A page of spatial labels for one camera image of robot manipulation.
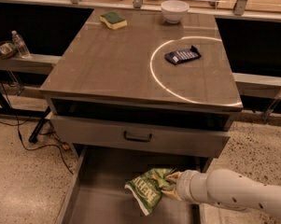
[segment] terrazzo floor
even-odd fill
[[[14,105],[29,106],[20,97]],[[30,106],[44,107],[43,100]],[[17,121],[0,117],[0,224],[55,223],[72,175],[64,166],[56,147],[26,151],[18,137]],[[28,142],[38,120],[29,119],[20,126],[27,148],[47,144],[59,145],[51,135],[39,135],[36,144]],[[41,133],[51,132],[47,122]],[[263,124],[260,113],[243,111],[231,128],[232,138],[220,157],[211,163],[208,172],[228,168],[256,181],[281,186],[281,115],[272,114]],[[77,158],[70,150],[63,157],[71,170]],[[237,213],[204,204],[204,224],[281,224],[281,220],[259,211]]]

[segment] drawer handle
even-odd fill
[[[123,137],[125,140],[129,140],[129,141],[136,141],[136,142],[149,142],[152,138],[152,134],[150,133],[147,139],[142,139],[142,138],[132,138],[132,137],[128,137],[128,133],[125,131],[123,133]]]

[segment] sponge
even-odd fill
[[[120,27],[127,26],[125,19],[121,18],[116,12],[107,12],[100,16],[100,20],[107,25],[108,28],[116,30]]]

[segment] white bowl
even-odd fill
[[[189,10],[189,4],[178,1],[168,0],[161,3],[163,17],[170,23],[179,23]]]

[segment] open drawer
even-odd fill
[[[110,147],[84,147],[77,173],[65,197],[57,223],[192,224],[200,222],[199,205],[163,196],[154,212],[145,216],[132,193],[124,188],[151,168],[197,169],[189,156]]]

